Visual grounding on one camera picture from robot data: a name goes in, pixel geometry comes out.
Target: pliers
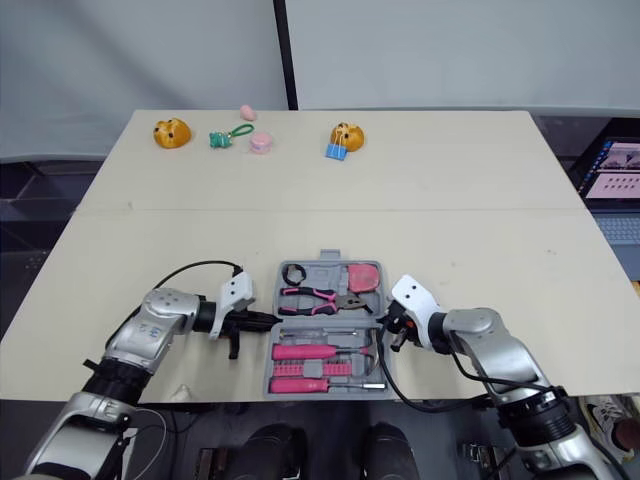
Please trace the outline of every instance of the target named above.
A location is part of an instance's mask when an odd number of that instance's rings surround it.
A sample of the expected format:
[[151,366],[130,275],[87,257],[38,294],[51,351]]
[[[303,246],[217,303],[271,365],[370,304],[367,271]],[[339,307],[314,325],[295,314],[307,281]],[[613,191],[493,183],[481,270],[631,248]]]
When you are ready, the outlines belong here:
[[306,295],[309,297],[321,298],[327,300],[328,303],[318,305],[312,308],[294,308],[280,307],[278,313],[280,315],[334,315],[338,310],[353,310],[356,308],[367,308],[367,304],[359,297],[349,295],[338,295],[334,290],[320,290],[311,287],[292,287],[280,290],[280,295]]

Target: orange toy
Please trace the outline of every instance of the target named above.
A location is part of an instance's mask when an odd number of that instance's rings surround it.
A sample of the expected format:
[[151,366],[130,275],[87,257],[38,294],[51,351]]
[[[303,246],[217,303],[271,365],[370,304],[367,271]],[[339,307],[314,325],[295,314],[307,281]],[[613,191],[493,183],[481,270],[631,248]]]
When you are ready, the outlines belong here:
[[191,139],[191,129],[179,118],[172,118],[166,122],[161,120],[153,129],[153,138],[161,147],[178,148]]
[[364,132],[353,123],[339,123],[331,131],[329,143],[345,147],[347,152],[355,152],[364,145]]

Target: green keychain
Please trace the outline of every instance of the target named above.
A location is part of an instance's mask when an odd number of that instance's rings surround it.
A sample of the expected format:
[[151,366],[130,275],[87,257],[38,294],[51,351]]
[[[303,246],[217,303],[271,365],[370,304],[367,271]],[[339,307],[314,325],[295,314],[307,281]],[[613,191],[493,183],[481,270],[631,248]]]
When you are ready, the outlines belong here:
[[234,128],[230,132],[211,132],[209,134],[209,145],[213,148],[229,148],[233,145],[233,137],[247,135],[253,132],[254,127],[250,123],[245,123]]

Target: table surface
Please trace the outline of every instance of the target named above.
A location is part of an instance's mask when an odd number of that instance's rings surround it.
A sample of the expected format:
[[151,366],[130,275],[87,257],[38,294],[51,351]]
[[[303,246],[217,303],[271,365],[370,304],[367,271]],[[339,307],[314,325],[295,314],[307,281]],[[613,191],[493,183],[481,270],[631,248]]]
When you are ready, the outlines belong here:
[[[195,135],[165,151],[150,131],[172,115]],[[345,162],[324,158],[343,120],[367,144]],[[89,377],[82,361],[99,359],[178,266],[239,262],[253,308],[271,311],[278,264],[323,248],[378,260],[388,287],[410,273],[445,309],[495,308],[571,394],[640,390],[640,301],[526,113],[260,112],[269,155],[248,154],[245,138],[209,149],[210,129],[239,123],[236,112],[136,112],[3,339],[3,398],[66,400]],[[171,286],[212,297],[228,275],[201,267]],[[181,384],[194,401],[263,400],[267,336],[242,334],[237,361],[228,348],[177,337],[142,401],[168,401]],[[482,391],[448,357],[408,345],[394,362],[412,398]]]

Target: keyboard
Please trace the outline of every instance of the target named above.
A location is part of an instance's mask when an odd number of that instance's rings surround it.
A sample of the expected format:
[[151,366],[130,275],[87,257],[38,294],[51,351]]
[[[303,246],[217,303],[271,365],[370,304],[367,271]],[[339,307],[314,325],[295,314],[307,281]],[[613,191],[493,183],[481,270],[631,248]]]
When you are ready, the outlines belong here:
[[640,246],[640,215],[605,215],[595,220],[610,245]]

